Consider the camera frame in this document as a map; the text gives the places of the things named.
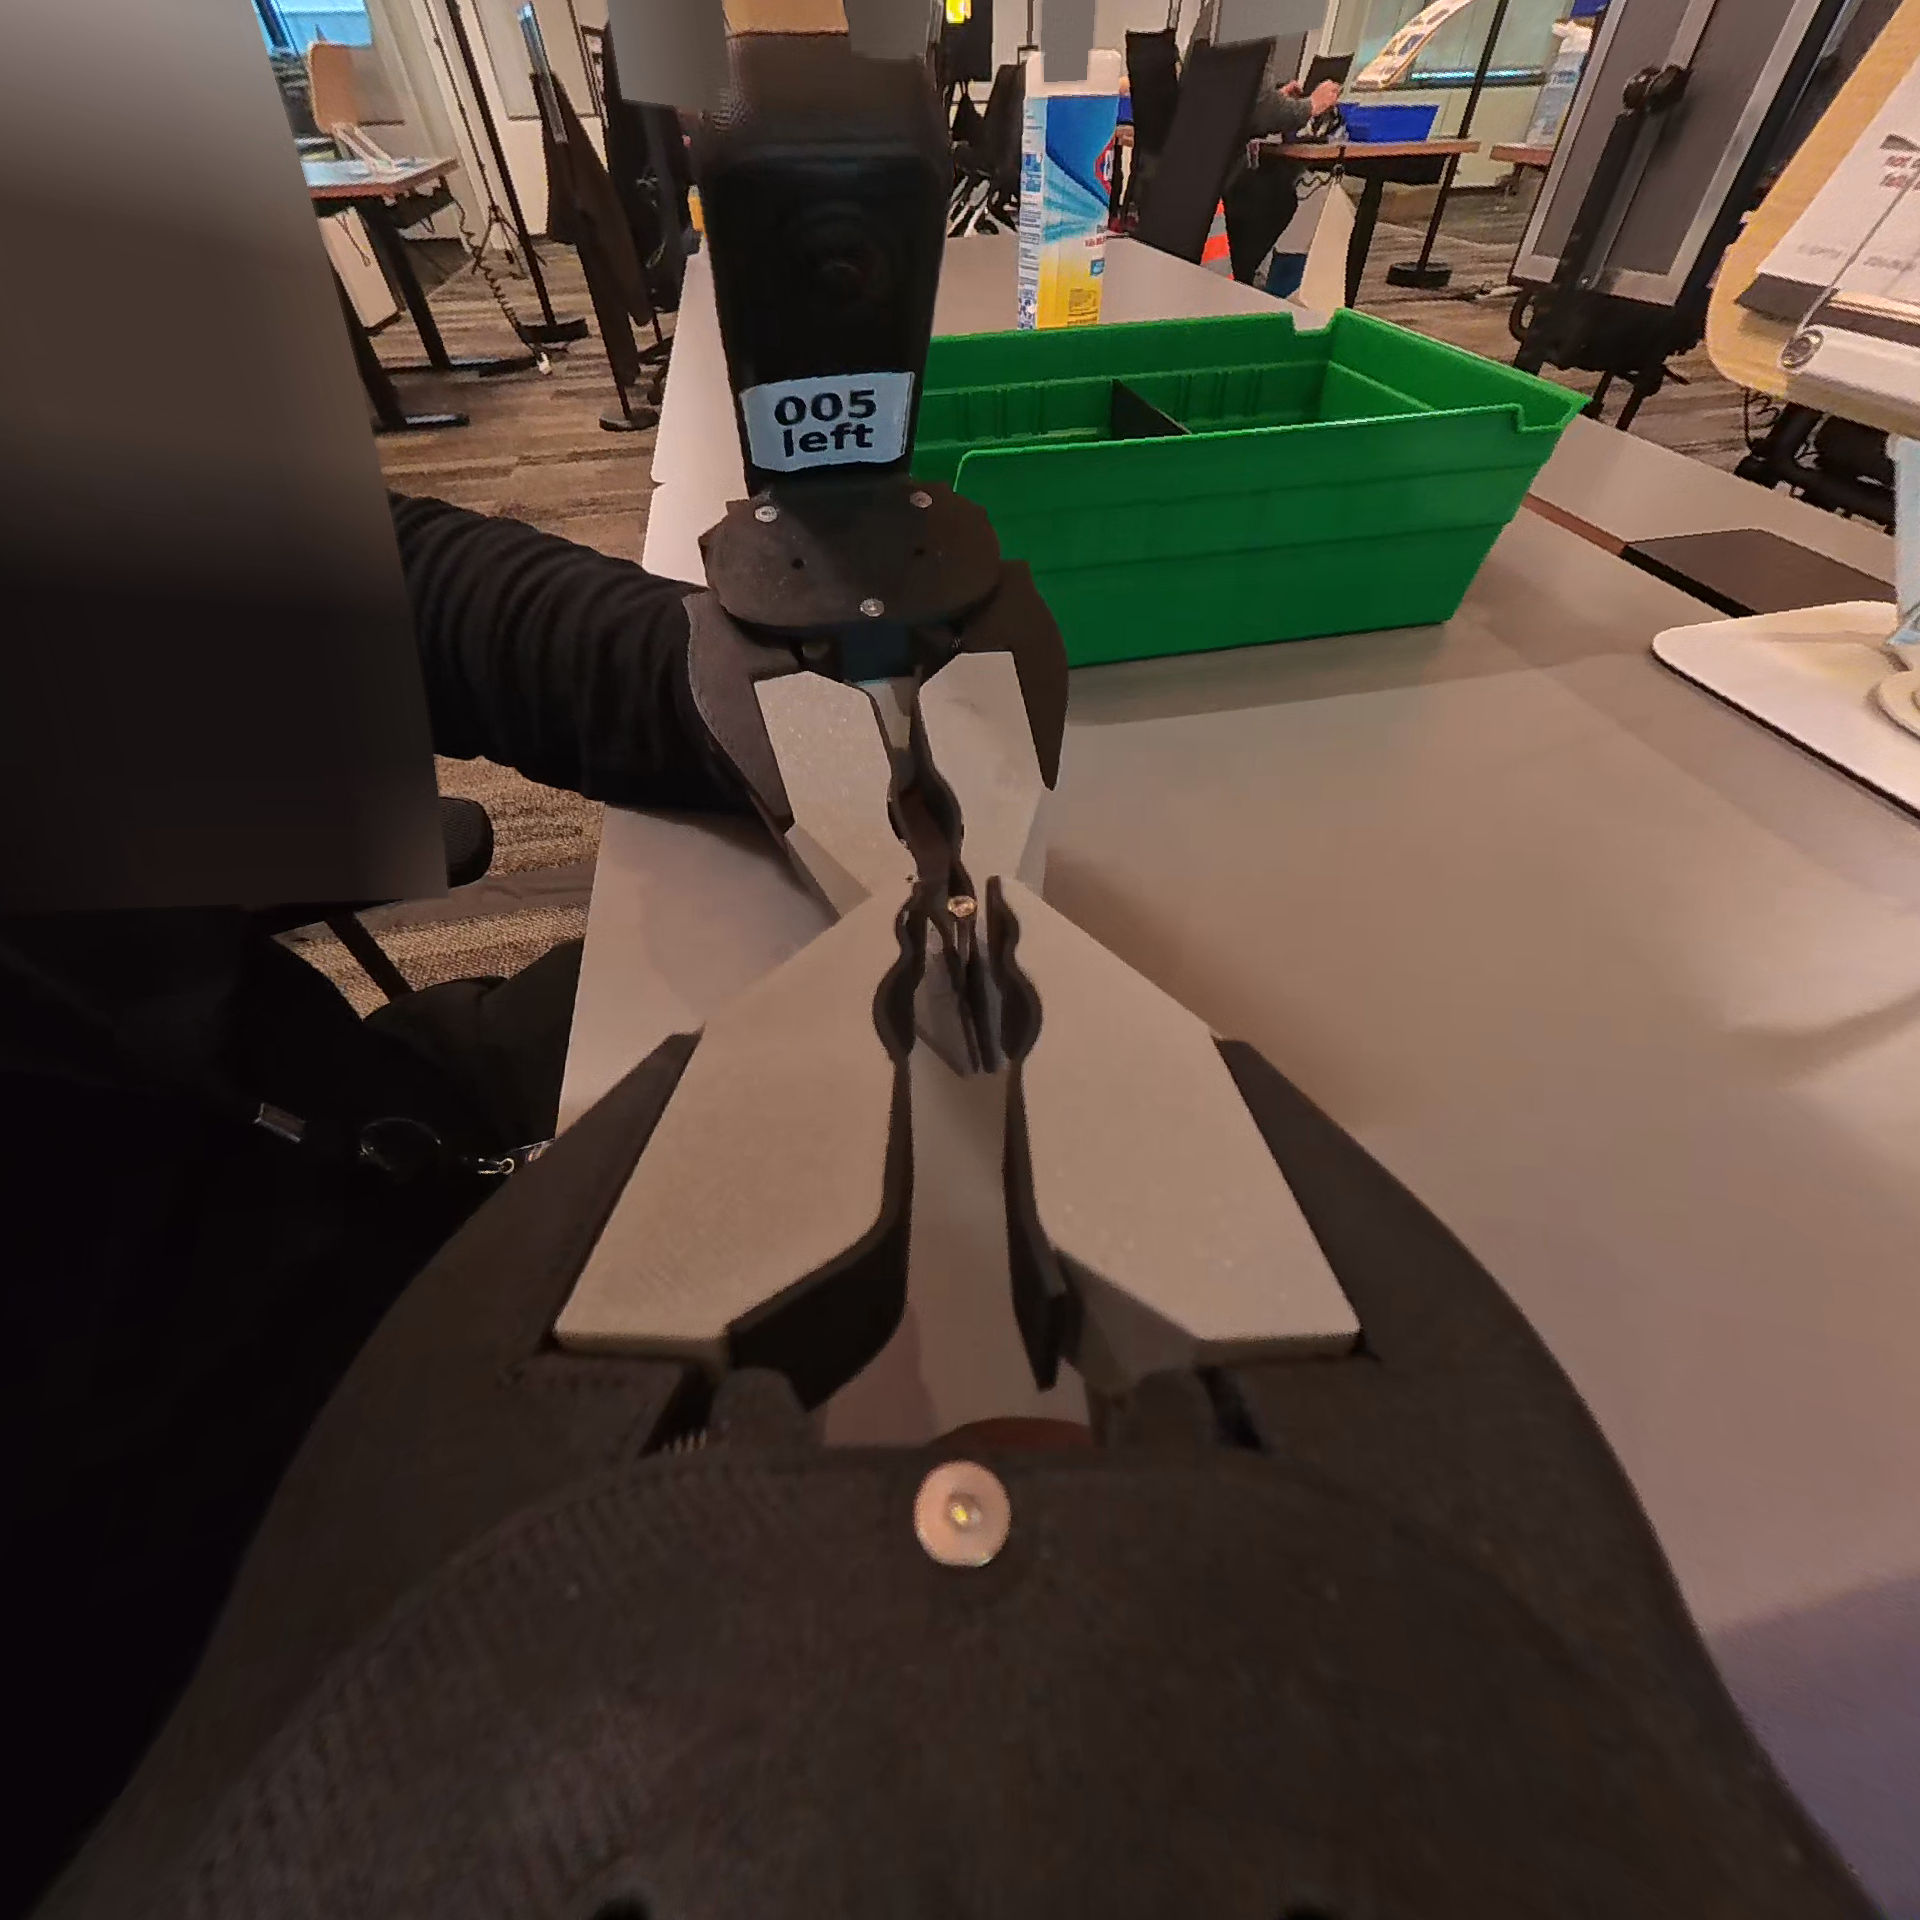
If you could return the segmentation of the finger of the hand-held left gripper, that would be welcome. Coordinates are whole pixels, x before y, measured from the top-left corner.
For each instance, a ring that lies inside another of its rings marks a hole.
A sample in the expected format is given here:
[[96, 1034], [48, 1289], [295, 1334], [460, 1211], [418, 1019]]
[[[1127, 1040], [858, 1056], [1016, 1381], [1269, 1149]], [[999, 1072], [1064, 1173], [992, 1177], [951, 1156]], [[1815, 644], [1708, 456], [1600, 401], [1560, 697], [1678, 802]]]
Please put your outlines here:
[[896, 763], [868, 691], [825, 676], [756, 683], [784, 790], [784, 851], [836, 918], [902, 908], [920, 883], [896, 825]]
[[[956, 656], [912, 702], [896, 820], [918, 862], [913, 908], [924, 936], [918, 1036], [960, 1074], [1001, 1068], [999, 982], [992, 972], [993, 881], [1040, 894], [1047, 870], [1049, 785], [1028, 723], [1016, 660]], [[975, 900], [975, 989], [953, 995], [943, 902]]]

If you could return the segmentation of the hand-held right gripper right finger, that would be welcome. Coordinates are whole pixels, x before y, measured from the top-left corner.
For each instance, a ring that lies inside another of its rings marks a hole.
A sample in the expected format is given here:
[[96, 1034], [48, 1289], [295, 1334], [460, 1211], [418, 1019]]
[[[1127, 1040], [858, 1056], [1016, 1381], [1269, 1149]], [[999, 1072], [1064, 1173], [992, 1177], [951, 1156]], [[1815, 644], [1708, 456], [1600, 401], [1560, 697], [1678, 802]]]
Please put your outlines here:
[[1036, 1387], [1353, 1353], [1359, 1322], [1228, 1049], [1014, 878], [992, 881], [1012, 1310]]

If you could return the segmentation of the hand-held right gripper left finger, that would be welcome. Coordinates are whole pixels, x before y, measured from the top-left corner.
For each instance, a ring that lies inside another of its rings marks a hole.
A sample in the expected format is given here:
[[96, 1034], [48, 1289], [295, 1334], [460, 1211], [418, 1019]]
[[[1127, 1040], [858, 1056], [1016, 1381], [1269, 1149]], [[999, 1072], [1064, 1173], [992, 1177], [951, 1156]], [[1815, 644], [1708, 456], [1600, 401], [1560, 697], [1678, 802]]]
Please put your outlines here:
[[904, 1312], [917, 890], [705, 1021], [554, 1322], [570, 1353], [778, 1374], [828, 1404]]

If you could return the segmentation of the person's left forearm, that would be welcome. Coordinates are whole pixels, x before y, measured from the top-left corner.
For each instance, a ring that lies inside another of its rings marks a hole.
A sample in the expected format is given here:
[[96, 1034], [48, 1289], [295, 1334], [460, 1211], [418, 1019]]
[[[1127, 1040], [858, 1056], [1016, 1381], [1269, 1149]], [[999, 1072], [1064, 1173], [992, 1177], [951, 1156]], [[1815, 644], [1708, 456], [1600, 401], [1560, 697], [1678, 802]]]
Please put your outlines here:
[[690, 700], [687, 585], [432, 497], [389, 506], [434, 754], [607, 808], [751, 809]]

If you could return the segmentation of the grey desk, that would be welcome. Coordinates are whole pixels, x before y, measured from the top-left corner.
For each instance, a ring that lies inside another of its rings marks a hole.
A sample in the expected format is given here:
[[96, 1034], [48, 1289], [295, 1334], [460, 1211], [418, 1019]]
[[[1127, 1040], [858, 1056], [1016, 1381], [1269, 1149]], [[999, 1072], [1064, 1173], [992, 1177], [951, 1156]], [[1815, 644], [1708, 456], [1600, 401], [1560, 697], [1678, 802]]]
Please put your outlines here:
[[[1916, 824], [1522, 509], [1439, 626], [1084, 670], [1041, 896], [1253, 1045], [1568, 1371], [1791, 1790], [1916, 1908]], [[612, 811], [564, 1120], [834, 926]]]

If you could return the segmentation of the wooden standing desk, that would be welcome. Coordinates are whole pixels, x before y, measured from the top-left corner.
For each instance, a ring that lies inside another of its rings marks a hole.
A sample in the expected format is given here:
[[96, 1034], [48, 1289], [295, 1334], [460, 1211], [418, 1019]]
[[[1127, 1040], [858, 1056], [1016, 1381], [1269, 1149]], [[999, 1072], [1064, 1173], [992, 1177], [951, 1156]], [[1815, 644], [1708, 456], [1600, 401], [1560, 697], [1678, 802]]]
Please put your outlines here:
[[1289, 160], [1309, 172], [1359, 180], [1358, 212], [1345, 246], [1343, 302], [1353, 304], [1374, 244], [1378, 212], [1386, 185], [1450, 185], [1457, 160], [1476, 155], [1481, 144], [1469, 138], [1429, 138], [1400, 142], [1351, 140], [1284, 140], [1263, 136], [1250, 144], [1250, 155]]
[[[378, 164], [373, 160], [304, 160], [301, 169], [306, 193], [318, 217], [324, 219], [349, 209], [367, 214], [374, 262], [390, 281], [398, 283], [401, 308], [416, 326], [416, 336], [424, 352], [423, 364], [409, 366], [407, 371], [429, 371], [446, 377], [454, 374], [456, 368], [447, 354], [438, 321], [432, 315], [418, 273], [401, 250], [394, 212], [400, 202], [424, 193], [429, 185], [442, 185], [449, 164], [446, 160], [423, 160], [412, 164]], [[332, 277], [342, 308], [351, 361], [373, 410], [374, 433], [420, 434], [465, 427], [471, 422], [465, 413], [409, 417], [401, 410], [393, 386], [393, 372], [378, 361], [367, 326], [359, 321], [357, 307], [351, 304], [345, 280], [337, 273]]]

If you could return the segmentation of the wipes canister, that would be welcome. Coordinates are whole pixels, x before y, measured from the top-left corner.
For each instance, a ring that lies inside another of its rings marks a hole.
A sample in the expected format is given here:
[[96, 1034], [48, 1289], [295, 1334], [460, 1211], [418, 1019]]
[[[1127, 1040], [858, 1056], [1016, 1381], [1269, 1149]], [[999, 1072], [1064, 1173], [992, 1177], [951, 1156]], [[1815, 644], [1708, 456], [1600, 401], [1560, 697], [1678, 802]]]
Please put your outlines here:
[[1016, 315], [1022, 331], [1097, 324], [1110, 228], [1121, 53], [1089, 51], [1081, 81], [1023, 62], [1016, 180]]

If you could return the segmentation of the badge reel with clip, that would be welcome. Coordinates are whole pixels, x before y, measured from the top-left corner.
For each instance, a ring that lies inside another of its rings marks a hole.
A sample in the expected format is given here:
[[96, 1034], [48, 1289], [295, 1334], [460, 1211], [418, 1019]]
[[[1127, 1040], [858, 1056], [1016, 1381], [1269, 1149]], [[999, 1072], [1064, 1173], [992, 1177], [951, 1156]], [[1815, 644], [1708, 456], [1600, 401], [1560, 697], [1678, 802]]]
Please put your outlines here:
[[250, 1131], [293, 1148], [316, 1165], [366, 1173], [390, 1186], [502, 1184], [536, 1163], [557, 1141], [548, 1133], [498, 1149], [478, 1149], [447, 1141], [416, 1117], [378, 1116], [354, 1124], [332, 1124], [269, 1102], [244, 1108], [244, 1117]]

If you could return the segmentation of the black office chair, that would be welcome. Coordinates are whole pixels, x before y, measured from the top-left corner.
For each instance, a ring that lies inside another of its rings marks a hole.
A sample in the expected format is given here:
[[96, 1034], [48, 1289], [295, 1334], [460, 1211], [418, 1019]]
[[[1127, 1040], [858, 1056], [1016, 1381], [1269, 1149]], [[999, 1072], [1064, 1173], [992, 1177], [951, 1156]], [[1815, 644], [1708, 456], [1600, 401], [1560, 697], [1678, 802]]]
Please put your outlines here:
[[[447, 890], [486, 878], [496, 844], [486, 808], [478, 801], [441, 797], [438, 827]], [[398, 1001], [416, 992], [416, 988], [381, 948], [373, 928], [362, 924], [366, 912], [376, 912], [398, 902], [398, 896], [362, 896], [359, 900], [326, 905], [276, 905], [266, 910], [266, 918], [262, 924], [279, 937], [300, 937], [304, 928], [322, 928], [337, 946], [345, 948], [349, 961], [354, 961], [384, 1001]]]

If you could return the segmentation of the green plastic bin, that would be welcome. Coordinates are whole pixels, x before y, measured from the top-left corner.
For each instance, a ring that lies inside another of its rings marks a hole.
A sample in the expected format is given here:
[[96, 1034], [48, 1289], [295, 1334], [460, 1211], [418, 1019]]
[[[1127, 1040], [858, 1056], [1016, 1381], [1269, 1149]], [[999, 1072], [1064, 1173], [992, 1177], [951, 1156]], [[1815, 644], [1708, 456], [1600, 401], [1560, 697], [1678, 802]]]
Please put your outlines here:
[[1069, 665], [1450, 620], [1584, 401], [1340, 312], [940, 336], [912, 472], [992, 518]]

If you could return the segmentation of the white document stand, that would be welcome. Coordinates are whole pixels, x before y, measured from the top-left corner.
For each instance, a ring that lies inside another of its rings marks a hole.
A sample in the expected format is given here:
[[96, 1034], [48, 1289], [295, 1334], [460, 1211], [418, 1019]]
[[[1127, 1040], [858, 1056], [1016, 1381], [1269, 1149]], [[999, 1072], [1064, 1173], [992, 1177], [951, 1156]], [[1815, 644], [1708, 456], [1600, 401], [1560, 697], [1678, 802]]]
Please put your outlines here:
[[1824, 294], [1777, 352], [1783, 396], [1890, 436], [1895, 602], [1664, 632], [1653, 654], [1880, 801], [1917, 813], [1917, 307]]

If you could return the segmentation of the dark brown flat pad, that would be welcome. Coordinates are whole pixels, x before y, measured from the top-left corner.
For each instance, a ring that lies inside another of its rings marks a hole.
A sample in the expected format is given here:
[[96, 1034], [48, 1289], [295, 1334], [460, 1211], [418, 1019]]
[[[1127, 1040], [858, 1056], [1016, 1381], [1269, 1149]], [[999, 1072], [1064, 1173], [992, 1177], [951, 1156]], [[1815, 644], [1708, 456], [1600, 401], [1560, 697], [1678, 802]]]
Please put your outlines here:
[[1766, 531], [1654, 537], [1621, 557], [1725, 617], [1895, 604], [1884, 578]]

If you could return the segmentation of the grey framed board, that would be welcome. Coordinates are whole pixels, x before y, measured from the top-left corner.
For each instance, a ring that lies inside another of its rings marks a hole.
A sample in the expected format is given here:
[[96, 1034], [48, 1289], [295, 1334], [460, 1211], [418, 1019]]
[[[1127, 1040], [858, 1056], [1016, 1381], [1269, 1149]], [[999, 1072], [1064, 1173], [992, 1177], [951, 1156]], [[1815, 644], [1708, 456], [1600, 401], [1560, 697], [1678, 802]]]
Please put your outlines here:
[[1746, 214], [1895, 4], [1614, 2], [1510, 266], [1514, 366], [1598, 377], [1616, 425], [1678, 380]]

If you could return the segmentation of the white instruction sheet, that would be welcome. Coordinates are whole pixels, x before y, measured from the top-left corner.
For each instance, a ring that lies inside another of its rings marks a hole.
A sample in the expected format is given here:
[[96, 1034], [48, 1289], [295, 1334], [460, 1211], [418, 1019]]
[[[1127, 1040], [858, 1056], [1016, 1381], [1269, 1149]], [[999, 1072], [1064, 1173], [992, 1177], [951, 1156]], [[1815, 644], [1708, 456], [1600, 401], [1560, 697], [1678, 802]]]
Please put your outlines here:
[[1917, 70], [1895, 88], [1806, 211], [1759, 262], [1738, 307], [1806, 321], [1817, 304], [1917, 307]]

